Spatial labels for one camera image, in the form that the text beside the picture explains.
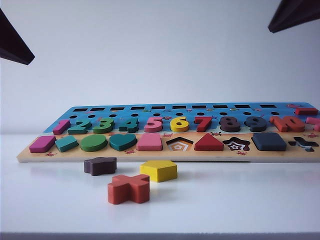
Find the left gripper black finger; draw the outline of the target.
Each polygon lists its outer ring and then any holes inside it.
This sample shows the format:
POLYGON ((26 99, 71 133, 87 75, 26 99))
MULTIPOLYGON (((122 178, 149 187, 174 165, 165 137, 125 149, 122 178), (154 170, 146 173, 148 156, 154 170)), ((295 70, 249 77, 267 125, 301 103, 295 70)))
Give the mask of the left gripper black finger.
POLYGON ((2 9, 0 10, 0 57, 24 65, 29 65, 35 58, 2 9))

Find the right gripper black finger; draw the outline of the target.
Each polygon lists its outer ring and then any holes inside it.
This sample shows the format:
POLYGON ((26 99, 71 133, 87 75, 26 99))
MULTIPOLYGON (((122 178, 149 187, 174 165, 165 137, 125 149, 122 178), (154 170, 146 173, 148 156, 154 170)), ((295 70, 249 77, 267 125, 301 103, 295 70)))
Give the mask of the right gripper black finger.
POLYGON ((277 33, 319 18, 319 0, 282 0, 268 25, 268 30, 277 33))

